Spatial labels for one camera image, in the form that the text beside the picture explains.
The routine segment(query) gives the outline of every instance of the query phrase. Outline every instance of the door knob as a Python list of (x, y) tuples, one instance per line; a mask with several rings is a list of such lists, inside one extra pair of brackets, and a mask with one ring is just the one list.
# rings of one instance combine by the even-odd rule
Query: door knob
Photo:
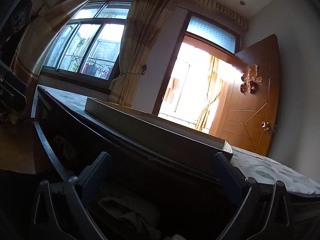
[(265, 131), (268, 131), (270, 129), (270, 123), (268, 122), (262, 122), (261, 126)]

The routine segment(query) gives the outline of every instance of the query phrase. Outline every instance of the wooden door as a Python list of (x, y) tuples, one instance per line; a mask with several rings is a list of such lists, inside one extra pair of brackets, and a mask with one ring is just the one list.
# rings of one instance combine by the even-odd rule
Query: wooden door
[[(243, 71), (256, 64), (257, 77), (251, 92), (242, 93), (240, 86)], [(233, 67), (238, 74), (234, 82), (228, 84), (224, 105), (220, 116), (216, 116), (218, 126), (215, 135), (233, 146), (266, 156), (275, 131), (279, 97), (280, 54), (276, 35), (235, 54)]]

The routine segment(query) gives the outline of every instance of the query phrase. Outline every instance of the door decoration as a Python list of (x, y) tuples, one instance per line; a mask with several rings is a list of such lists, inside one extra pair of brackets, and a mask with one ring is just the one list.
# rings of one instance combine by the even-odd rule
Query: door decoration
[(244, 82), (240, 86), (241, 93), (245, 94), (246, 92), (252, 93), (255, 82), (261, 82), (262, 77), (258, 77), (258, 66), (253, 64), (252, 67), (247, 66), (243, 71), (241, 80)]

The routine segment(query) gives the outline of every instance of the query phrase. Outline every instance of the box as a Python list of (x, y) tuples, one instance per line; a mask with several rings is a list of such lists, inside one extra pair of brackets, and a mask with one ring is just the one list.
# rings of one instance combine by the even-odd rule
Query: box
[(223, 139), (142, 111), (88, 98), (85, 110), (109, 127), (159, 155), (201, 173), (214, 176), (212, 156), (232, 149)]

